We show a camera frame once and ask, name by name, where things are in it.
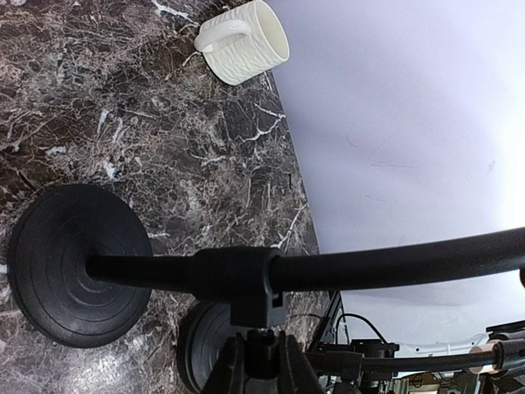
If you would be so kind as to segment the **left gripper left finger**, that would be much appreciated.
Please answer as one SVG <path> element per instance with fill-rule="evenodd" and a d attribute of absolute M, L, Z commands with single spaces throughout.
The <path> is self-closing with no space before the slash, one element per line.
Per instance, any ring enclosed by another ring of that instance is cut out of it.
<path fill-rule="evenodd" d="M 244 393 L 244 338 L 230 337 L 222 347 L 201 394 Z"/>

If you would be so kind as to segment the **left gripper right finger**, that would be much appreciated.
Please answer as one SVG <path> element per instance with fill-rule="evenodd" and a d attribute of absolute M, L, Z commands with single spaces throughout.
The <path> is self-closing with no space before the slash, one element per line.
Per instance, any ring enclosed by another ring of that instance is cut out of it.
<path fill-rule="evenodd" d="M 323 393 L 317 375 L 293 335 L 282 333 L 282 392 Z"/>

